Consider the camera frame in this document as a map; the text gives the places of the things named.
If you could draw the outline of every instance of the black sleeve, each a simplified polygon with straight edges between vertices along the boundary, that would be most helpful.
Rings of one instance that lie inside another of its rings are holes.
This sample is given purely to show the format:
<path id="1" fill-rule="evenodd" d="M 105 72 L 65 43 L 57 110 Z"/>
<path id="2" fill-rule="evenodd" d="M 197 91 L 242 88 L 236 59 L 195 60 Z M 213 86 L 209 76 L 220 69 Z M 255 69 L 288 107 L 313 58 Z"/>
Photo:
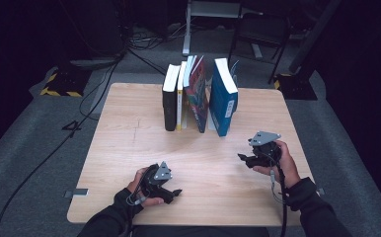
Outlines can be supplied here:
<path id="1" fill-rule="evenodd" d="M 95 214 L 83 227 L 78 237 L 117 237 L 128 229 L 132 218 L 143 208 L 141 205 L 129 205 L 126 199 L 131 194 L 123 189 L 114 196 L 114 204 Z"/>
<path id="2" fill-rule="evenodd" d="M 301 224 L 307 236 L 351 236 L 336 218 L 333 208 L 317 195 L 310 178 L 302 179 L 287 193 L 291 210 L 301 210 Z"/>

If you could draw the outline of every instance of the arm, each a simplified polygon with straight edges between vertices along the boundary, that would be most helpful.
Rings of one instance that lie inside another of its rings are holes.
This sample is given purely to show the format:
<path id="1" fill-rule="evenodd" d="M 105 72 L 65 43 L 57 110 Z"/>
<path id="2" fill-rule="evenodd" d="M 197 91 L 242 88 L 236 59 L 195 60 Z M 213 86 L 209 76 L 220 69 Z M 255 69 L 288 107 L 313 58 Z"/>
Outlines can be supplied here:
<path id="1" fill-rule="evenodd" d="M 289 154 L 286 143 L 276 141 L 282 151 L 279 164 L 285 175 L 287 188 L 287 205 L 291 210 L 301 211 L 301 224 L 307 236 L 351 236 L 347 229 L 339 222 L 332 207 L 323 201 L 316 193 L 316 185 L 310 178 L 299 177 L 298 170 L 292 156 Z M 270 175 L 274 169 L 276 179 L 279 174 L 276 167 L 255 166 L 254 171 Z"/>
<path id="2" fill-rule="evenodd" d="M 301 224 L 307 236 L 351 236 L 337 219 L 333 208 L 316 193 L 316 185 L 305 178 L 288 189 L 287 204 L 301 211 Z"/>
<path id="3" fill-rule="evenodd" d="M 78 237 L 117 237 L 128 230 L 128 225 L 131 224 L 132 218 L 143 207 L 163 203 L 163 199 L 159 197 L 148 198 L 139 205 L 129 205 L 126 202 L 126 199 L 135 191 L 146 169 L 138 170 L 135 174 L 135 179 L 129 183 L 128 187 L 114 196 L 114 203 L 95 214 L 83 227 Z"/>

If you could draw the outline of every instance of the row of books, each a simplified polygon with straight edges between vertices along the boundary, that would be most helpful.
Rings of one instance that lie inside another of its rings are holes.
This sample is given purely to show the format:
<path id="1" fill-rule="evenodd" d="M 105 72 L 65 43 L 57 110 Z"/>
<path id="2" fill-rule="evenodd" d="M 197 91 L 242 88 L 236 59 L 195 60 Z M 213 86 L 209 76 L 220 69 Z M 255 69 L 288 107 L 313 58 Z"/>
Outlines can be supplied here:
<path id="1" fill-rule="evenodd" d="M 235 66 L 230 71 L 226 58 L 215 59 L 209 90 L 203 56 L 190 55 L 181 65 L 170 64 L 163 84 L 166 130 L 186 128 L 191 108 L 199 132 L 204 133 L 206 125 L 213 123 L 218 135 L 225 136 L 237 109 Z"/>

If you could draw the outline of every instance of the hardcover book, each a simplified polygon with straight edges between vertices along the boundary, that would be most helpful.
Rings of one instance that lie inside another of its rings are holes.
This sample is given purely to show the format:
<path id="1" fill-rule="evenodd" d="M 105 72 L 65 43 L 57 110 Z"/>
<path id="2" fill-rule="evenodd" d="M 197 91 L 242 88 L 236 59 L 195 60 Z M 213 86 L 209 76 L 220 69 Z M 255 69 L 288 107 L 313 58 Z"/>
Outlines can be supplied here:
<path id="1" fill-rule="evenodd" d="M 208 115 L 208 99 L 205 92 L 205 67 L 203 56 L 189 56 L 185 71 L 184 88 L 188 103 L 196 120 L 199 132 L 205 132 Z"/>
<path id="2" fill-rule="evenodd" d="M 178 86 L 178 76 L 181 66 L 179 65 L 169 65 L 166 73 L 166 78 L 163 83 L 163 110 L 164 110 L 164 120 L 165 128 L 168 131 L 174 131 L 176 127 L 176 116 L 177 116 L 177 86 Z"/>
<path id="3" fill-rule="evenodd" d="M 238 89 L 228 70 L 227 59 L 217 58 L 212 75 L 209 111 L 219 136 L 227 135 L 237 102 Z"/>

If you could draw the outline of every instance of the hand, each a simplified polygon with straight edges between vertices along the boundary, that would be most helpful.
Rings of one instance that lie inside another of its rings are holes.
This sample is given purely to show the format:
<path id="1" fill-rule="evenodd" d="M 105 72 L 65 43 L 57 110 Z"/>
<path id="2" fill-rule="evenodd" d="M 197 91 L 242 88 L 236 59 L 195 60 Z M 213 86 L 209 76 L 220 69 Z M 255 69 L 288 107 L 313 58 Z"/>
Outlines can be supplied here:
<path id="1" fill-rule="evenodd" d="M 145 173 L 145 171 L 147 169 L 148 169 L 148 167 L 141 168 L 137 171 L 137 173 L 135 173 L 134 180 L 132 182 L 130 182 L 129 185 L 126 187 L 130 192 L 134 193 L 136 187 L 138 186 L 139 181 L 141 180 L 141 177 L 143 176 L 143 174 Z M 139 192 L 138 194 L 141 197 L 144 196 L 144 194 L 142 192 Z M 162 204 L 162 203 L 164 203 L 164 200 L 160 197 L 149 197 L 141 205 L 142 205 L 142 207 L 145 207 L 145 206 L 150 206 L 150 205 L 158 205 L 158 204 Z"/>
<path id="2" fill-rule="evenodd" d="M 299 177 L 298 170 L 296 168 L 295 162 L 292 156 L 289 154 L 288 146 L 285 142 L 276 140 L 276 144 L 280 147 L 282 151 L 282 156 L 279 160 L 280 168 L 285 175 L 285 185 L 287 188 L 291 188 L 296 183 L 298 183 L 301 178 Z M 277 181 L 279 181 L 279 173 L 277 172 L 276 166 L 271 167 L 263 167 L 263 166 L 255 166 L 253 167 L 254 171 L 262 173 L 264 175 L 270 175 L 270 170 L 274 170 L 274 176 Z"/>

